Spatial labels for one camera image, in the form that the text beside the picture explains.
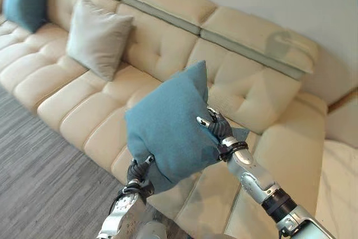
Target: floor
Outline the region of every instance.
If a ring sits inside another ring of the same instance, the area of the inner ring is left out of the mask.
[[[316,218],[339,239],[358,239],[358,149],[327,140]]]
[[[119,182],[0,88],[0,238],[96,238]],[[169,239],[187,235],[147,206]]]

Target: carpet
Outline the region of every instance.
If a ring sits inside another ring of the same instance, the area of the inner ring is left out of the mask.
[[[120,183],[0,88],[0,238],[96,238]],[[143,216],[189,238],[150,205]]]

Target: blue pillow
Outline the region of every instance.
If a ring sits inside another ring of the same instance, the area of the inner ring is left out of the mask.
[[[47,21],[47,0],[4,0],[3,12],[7,20],[34,33]]]
[[[175,74],[125,115],[133,157],[139,162],[149,154],[156,158],[148,174],[156,194],[217,162],[218,141],[196,121],[197,116],[210,119],[206,84],[202,61]],[[238,140],[249,132],[234,131]]]

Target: cream leather sofa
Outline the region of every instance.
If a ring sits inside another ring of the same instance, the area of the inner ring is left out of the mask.
[[[124,114],[175,72],[205,59],[209,104],[250,128],[250,150],[281,186],[315,213],[326,105],[299,92],[317,45],[289,30],[208,0],[93,0],[133,15],[115,79],[66,56],[76,0],[48,0],[50,23],[30,34],[1,17],[0,83],[121,183],[131,159]],[[274,222],[224,163],[149,202],[191,236],[277,238]]]

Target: beige pillow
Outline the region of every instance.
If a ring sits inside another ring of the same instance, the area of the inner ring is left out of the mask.
[[[133,16],[120,16],[78,0],[71,20],[67,54],[112,81],[131,30]]]

